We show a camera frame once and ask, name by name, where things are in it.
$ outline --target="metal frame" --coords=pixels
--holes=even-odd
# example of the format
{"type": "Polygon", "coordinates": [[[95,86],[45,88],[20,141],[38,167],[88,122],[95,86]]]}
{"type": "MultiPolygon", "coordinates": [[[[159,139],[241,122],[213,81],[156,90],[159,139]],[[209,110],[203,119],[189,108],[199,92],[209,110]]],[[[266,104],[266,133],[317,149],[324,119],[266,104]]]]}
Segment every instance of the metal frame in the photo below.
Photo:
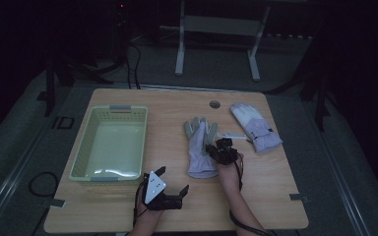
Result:
{"type": "Polygon", "coordinates": [[[256,40],[251,49],[247,50],[248,61],[250,63],[251,76],[253,81],[260,81],[259,69],[256,61],[256,53],[259,48],[263,30],[269,17],[270,7],[266,7],[261,21],[186,16],[185,0],[180,1],[180,27],[179,27],[179,48],[177,50],[175,75],[183,75],[183,64],[185,60],[185,32],[202,31],[238,35],[255,36],[256,40]]]}

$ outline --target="metal stand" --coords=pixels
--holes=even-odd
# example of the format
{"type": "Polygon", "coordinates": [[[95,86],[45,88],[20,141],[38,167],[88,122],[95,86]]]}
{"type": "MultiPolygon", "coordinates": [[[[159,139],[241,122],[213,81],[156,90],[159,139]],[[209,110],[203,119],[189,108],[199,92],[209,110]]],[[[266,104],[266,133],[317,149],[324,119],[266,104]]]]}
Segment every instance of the metal stand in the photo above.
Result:
{"type": "Polygon", "coordinates": [[[185,16],[185,0],[180,1],[180,31],[179,31],[179,48],[177,51],[175,75],[183,75],[183,63],[185,59],[185,32],[201,31],[213,33],[226,33],[237,35],[255,36],[256,40],[251,49],[247,51],[248,61],[250,63],[251,76],[253,81],[260,80],[259,69],[256,61],[256,53],[259,47],[260,39],[263,36],[263,30],[269,17],[270,7],[266,7],[261,21],[237,20],[200,16],[185,16]]]}
{"type": "Polygon", "coordinates": [[[55,95],[54,95],[54,61],[52,56],[47,56],[45,62],[45,85],[46,90],[42,91],[37,100],[45,101],[46,108],[44,117],[48,117],[54,108],[55,95]]]}

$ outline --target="wooden table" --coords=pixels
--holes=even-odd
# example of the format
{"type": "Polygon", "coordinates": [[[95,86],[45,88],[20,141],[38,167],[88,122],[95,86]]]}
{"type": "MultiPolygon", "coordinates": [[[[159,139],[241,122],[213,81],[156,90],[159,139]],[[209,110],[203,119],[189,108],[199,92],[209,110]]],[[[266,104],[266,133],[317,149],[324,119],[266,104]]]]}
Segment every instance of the wooden table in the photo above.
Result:
{"type": "MultiPolygon", "coordinates": [[[[166,166],[161,179],[167,183],[167,194],[176,195],[187,184],[190,186],[183,208],[167,210],[157,231],[232,230],[234,226],[228,217],[218,178],[194,179],[187,174],[188,140],[183,123],[195,116],[206,117],[219,124],[220,133],[243,134],[229,111],[234,102],[255,105],[273,130],[278,131],[266,97],[256,92],[100,88],[94,91],[84,121],[95,105],[147,106],[144,171],[148,173],[166,166]],[[212,100],[218,101],[220,108],[210,107],[212,100]]],[[[44,229],[50,233],[128,232],[132,229],[137,186],[84,186],[69,179],[84,123],[55,195],[55,199],[66,201],[65,206],[51,208],[44,229]]],[[[283,146],[265,154],[256,153],[245,140],[233,140],[233,147],[245,156],[242,195],[263,226],[267,229],[307,227],[302,202],[289,197],[298,190],[283,146]]]]}

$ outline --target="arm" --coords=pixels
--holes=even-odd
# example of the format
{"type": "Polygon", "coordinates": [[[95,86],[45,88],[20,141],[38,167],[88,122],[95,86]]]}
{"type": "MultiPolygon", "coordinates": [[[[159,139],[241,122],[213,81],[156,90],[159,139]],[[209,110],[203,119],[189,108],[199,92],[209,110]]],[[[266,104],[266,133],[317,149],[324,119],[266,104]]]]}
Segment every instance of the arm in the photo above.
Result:
{"type": "MultiPolygon", "coordinates": [[[[240,153],[236,161],[240,168],[242,157],[243,154],[240,153]]],[[[234,164],[222,165],[217,163],[217,170],[226,201],[234,217],[244,225],[266,232],[240,193],[239,177],[234,164]]],[[[236,226],[236,232],[238,236],[257,235],[238,226],[236,226]]]]}
{"type": "Polygon", "coordinates": [[[143,205],[142,202],[142,192],[144,188],[139,193],[139,203],[138,203],[138,211],[137,221],[134,225],[133,230],[128,233],[129,236],[150,236],[152,235],[156,227],[158,226],[158,222],[160,221],[161,215],[163,210],[149,210],[146,206],[143,205]]]}

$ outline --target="wire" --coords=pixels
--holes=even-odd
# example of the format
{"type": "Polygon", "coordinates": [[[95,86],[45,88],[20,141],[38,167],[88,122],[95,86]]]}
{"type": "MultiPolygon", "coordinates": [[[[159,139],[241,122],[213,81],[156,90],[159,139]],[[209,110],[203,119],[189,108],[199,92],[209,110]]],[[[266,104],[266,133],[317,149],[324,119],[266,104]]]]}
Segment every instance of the wire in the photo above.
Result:
{"type": "Polygon", "coordinates": [[[278,236],[278,234],[275,232],[275,230],[269,230],[273,235],[278,236]]]}
{"type": "Polygon", "coordinates": [[[113,70],[117,71],[117,70],[121,69],[122,66],[123,66],[123,62],[118,57],[115,57],[115,58],[112,59],[111,65],[106,66],[104,68],[94,69],[94,70],[91,70],[91,71],[98,74],[98,75],[103,75],[103,74],[106,74],[106,73],[111,72],[113,70]]]}
{"type": "Polygon", "coordinates": [[[242,228],[242,229],[245,229],[247,231],[250,231],[254,234],[257,234],[257,235],[260,235],[260,236],[271,236],[270,234],[268,234],[267,232],[261,230],[261,229],[258,229],[258,228],[253,228],[253,227],[250,227],[248,225],[245,225],[243,223],[241,223],[240,221],[238,221],[237,218],[235,218],[235,216],[232,214],[231,210],[229,211],[229,218],[231,219],[231,221],[238,227],[242,228]]]}
{"type": "MultiPolygon", "coordinates": [[[[54,198],[54,196],[56,195],[56,190],[57,190],[57,187],[58,187],[58,184],[59,184],[59,181],[58,181],[58,178],[57,176],[52,173],[52,172],[49,172],[49,171],[44,171],[44,172],[41,172],[37,175],[35,175],[29,182],[29,190],[30,190],[30,193],[32,193],[34,196],[37,196],[37,197],[51,197],[51,199],[54,198]],[[44,175],[50,175],[53,180],[54,180],[54,190],[53,192],[49,193],[49,194],[42,194],[42,193],[39,193],[37,192],[32,186],[33,186],[33,183],[35,182],[36,179],[38,179],[39,177],[41,176],[44,176],[44,175]]],[[[35,226],[35,229],[33,230],[31,236],[35,235],[36,231],[38,230],[38,227],[39,225],[41,225],[41,222],[45,219],[45,217],[47,216],[48,214],[48,211],[49,211],[49,207],[45,209],[44,213],[41,215],[41,218],[39,219],[38,221],[38,224],[35,226]]]]}
{"type": "MultiPolygon", "coordinates": [[[[237,153],[237,155],[238,155],[238,157],[240,157],[240,159],[241,159],[241,168],[243,168],[244,164],[243,164],[243,159],[242,159],[242,157],[241,157],[241,154],[240,154],[240,153],[237,153]]],[[[241,171],[240,171],[240,167],[238,166],[236,160],[234,161],[234,165],[235,165],[235,168],[237,169],[238,180],[239,180],[239,189],[241,190],[241,188],[242,188],[242,181],[241,181],[242,173],[241,173],[241,171]]]]}
{"type": "Polygon", "coordinates": [[[116,74],[118,71],[122,70],[122,68],[123,68],[123,67],[121,66],[120,68],[116,69],[115,71],[113,71],[113,72],[111,72],[111,73],[109,73],[109,74],[107,74],[107,75],[104,75],[103,77],[106,79],[106,78],[108,78],[108,77],[110,77],[110,76],[116,74]]]}
{"type": "Polygon", "coordinates": [[[141,188],[143,188],[143,186],[146,183],[147,183],[147,179],[146,179],[146,176],[145,176],[145,180],[140,183],[140,185],[138,186],[137,191],[136,191],[136,197],[134,199],[133,226],[136,224],[138,217],[140,217],[142,214],[144,214],[147,211],[147,208],[146,208],[143,212],[141,212],[140,214],[137,214],[138,213],[138,199],[140,197],[140,191],[141,191],[141,188]]]}
{"type": "MultiPolygon", "coordinates": [[[[174,30],[173,32],[170,32],[164,36],[161,36],[158,41],[162,41],[164,39],[167,39],[168,37],[172,37],[174,35],[178,35],[179,34],[179,30],[174,30]]],[[[139,44],[139,45],[153,45],[155,44],[154,41],[152,41],[151,39],[146,39],[146,35],[145,34],[140,34],[134,38],[132,38],[130,41],[134,44],[139,44]]]]}
{"type": "Polygon", "coordinates": [[[137,76],[138,66],[140,64],[140,58],[141,58],[141,51],[140,51],[140,49],[136,45],[134,45],[131,42],[130,42],[130,46],[137,50],[138,57],[137,57],[137,62],[136,62],[136,65],[135,65],[134,69],[131,69],[130,61],[129,61],[128,57],[126,59],[128,88],[131,89],[131,78],[130,77],[133,76],[136,88],[137,89],[141,89],[140,83],[138,81],[138,76],[137,76]]]}

